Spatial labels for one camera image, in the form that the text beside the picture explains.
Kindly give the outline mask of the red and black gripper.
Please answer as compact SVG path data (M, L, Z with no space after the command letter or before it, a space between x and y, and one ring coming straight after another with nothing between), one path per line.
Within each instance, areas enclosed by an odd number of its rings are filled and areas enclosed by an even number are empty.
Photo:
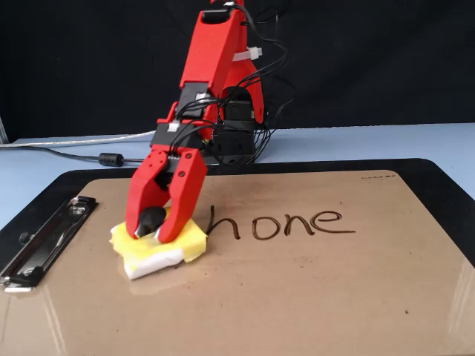
M140 213L163 206L170 196L168 216L157 239L174 241L191 219L206 176L200 154L203 139L193 124L159 124L151 141L151 152L134 172L125 209L125 227L134 239Z

